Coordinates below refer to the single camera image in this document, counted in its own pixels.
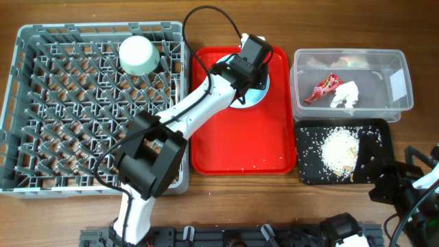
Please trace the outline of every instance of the transparent plastic container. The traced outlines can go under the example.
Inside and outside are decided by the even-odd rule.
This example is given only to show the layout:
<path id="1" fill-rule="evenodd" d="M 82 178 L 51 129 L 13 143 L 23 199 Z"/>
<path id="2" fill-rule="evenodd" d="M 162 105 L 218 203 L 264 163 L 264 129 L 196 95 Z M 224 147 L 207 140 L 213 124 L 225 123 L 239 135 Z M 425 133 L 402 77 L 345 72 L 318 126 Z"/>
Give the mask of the transparent plastic container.
<path id="1" fill-rule="evenodd" d="M 330 73 L 344 83 L 354 81 L 358 101 L 354 108 L 329 105 L 334 93 L 310 105 L 304 100 Z M 382 118 L 398 121 L 401 111 L 413 107 L 412 81 L 402 51 L 387 49 L 299 49 L 291 69 L 294 119 Z"/>

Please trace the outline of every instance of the red cutting board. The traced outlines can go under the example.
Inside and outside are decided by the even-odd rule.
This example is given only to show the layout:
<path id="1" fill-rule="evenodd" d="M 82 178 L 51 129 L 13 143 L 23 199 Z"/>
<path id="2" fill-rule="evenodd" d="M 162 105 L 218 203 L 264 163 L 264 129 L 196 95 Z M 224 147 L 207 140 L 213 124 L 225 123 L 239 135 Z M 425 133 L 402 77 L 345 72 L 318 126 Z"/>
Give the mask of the red cutting board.
<path id="1" fill-rule="evenodd" d="M 238 47 L 205 47 L 197 56 L 209 68 L 220 58 L 239 53 Z M 215 114 L 191 137 L 191 162 L 205 175 L 284 174 L 296 165 L 296 144 L 288 57 L 274 47 L 269 63 L 267 95 L 250 108 Z M 206 74 L 192 60 L 192 88 Z"/>

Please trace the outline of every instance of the gray metal basket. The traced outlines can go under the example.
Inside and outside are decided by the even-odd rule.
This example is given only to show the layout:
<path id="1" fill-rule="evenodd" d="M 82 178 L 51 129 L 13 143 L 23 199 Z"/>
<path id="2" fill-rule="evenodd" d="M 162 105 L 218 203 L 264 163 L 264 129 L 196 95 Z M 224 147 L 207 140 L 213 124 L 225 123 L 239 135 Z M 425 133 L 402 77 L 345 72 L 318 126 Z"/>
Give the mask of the gray metal basket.
<path id="1" fill-rule="evenodd" d="M 157 71 L 124 73 L 117 49 L 133 35 L 161 52 Z M 25 25 L 18 33 L 0 119 L 0 193 L 17 198 L 118 194 L 93 164 L 141 110 L 187 95 L 189 54 L 178 22 Z M 160 148 L 161 143 L 150 143 Z M 114 153 L 99 175 L 117 184 Z M 189 186 L 189 156 L 167 194 Z"/>

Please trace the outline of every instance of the brown tabletop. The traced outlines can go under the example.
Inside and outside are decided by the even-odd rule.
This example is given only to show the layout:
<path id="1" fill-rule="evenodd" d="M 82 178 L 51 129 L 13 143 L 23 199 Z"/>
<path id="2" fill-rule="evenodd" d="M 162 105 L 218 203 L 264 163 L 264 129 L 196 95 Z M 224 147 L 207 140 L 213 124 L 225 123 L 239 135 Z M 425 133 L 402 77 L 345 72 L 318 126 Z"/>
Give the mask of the brown tabletop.
<path id="1" fill-rule="evenodd" d="M 0 3 L 0 94 L 4 96 L 18 29 L 33 23 L 182 21 L 192 8 L 223 8 L 242 32 L 265 36 L 290 58 L 300 48 L 400 49 L 412 78 L 414 107 L 390 124 L 397 159 L 414 145 L 428 153 L 439 141 L 437 1 L 55 1 Z M 187 33 L 195 48 L 237 45 L 220 14 L 194 14 Z M 298 170 L 281 176 L 202 176 L 191 169 L 188 191 L 159 198 L 152 225 L 182 227 L 316 223 L 349 212 L 383 224 L 392 206 L 371 202 L 372 185 L 305 186 Z M 0 197 L 0 246 L 78 246 L 80 230 L 108 226 L 120 196 L 17 200 Z M 396 220 L 389 224 L 390 231 Z M 401 246 L 409 246 L 405 236 Z"/>

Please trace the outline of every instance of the red snack wrapper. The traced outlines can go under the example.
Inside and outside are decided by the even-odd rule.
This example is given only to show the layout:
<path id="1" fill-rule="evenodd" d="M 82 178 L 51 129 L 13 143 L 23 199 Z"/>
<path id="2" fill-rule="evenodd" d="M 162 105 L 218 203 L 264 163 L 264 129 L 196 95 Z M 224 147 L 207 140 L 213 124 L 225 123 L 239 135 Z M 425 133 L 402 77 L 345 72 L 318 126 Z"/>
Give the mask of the red snack wrapper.
<path id="1" fill-rule="evenodd" d="M 317 84 L 312 95 L 309 96 L 304 103 L 311 104 L 314 100 L 320 99 L 323 95 L 334 92 L 335 89 L 341 84 L 343 84 L 343 81 L 334 73 L 331 73 L 321 83 Z"/>

